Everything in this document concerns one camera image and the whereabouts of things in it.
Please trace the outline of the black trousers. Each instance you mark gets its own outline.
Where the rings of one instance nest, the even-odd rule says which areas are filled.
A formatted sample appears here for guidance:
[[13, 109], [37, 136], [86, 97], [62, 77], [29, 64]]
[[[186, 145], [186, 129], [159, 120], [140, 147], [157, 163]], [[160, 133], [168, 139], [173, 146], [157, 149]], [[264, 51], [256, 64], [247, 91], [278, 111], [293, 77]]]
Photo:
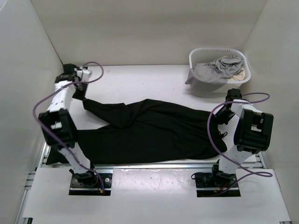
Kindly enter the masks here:
[[107, 122], [78, 132], [80, 148], [95, 165], [205, 160], [227, 150], [224, 134], [207, 111], [152, 99], [128, 105], [86, 99], [83, 107]]

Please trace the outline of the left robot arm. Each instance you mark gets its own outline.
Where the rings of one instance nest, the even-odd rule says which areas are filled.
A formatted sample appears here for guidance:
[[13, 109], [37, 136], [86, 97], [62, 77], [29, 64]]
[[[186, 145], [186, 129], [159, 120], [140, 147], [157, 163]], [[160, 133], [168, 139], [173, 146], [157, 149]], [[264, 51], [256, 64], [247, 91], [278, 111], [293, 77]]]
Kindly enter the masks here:
[[52, 134], [43, 130], [47, 144], [53, 147], [72, 166], [70, 172], [80, 184], [92, 187], [98, 183], [94, 166], [78, 145], [78, 130], [71, 118], [69, 108], [72, 99], [83, 100], [92, 72], [87, 66], [65, 64], [64, 72], [55, 79], [55, 95], [46, 112], [38, 120]]

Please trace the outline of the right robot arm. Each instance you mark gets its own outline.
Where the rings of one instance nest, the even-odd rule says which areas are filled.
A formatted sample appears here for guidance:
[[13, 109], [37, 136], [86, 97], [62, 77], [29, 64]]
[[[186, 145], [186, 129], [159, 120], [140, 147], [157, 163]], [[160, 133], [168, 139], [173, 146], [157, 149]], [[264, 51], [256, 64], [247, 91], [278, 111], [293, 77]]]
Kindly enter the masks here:
[[219, 125], [227, 125], [234, 116], [239, 118], [234, 144], [228, 154], [213, 165], [210, 174], [211, 184], [217, 187], [232, 182], [243, 162], [252, 155], [266, 151], [271, 142], [274, 116], [256, 109], [243, 99], [239, 89], [228, 90], [225, 103], [211, 118]]

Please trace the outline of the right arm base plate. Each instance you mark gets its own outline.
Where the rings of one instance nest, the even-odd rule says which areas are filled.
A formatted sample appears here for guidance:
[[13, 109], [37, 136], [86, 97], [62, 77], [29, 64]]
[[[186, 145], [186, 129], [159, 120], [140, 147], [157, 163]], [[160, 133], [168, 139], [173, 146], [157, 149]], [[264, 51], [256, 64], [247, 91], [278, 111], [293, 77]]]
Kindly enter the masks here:
[[197, 198], [200, 197], [240, 197], [236, 175], [229, 178], [213, 176], [212, 173], [197, 172], [191, 175], [195, 181]]

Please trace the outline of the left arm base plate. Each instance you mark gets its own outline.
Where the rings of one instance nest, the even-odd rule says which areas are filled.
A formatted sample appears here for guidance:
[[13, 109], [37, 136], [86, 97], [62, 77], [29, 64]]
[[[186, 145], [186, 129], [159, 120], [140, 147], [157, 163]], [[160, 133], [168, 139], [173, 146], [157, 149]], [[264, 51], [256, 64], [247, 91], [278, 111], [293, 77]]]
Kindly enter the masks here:
[[101, 179], [103, 181], [104, 189], [98, 177], [95, 180], [83, 183], [79, 182], [77, 178], [73, 175], [69, 187], [70, 196], [110, 196], [111, 187], [113, 180], [113, 173], [100, 173]]

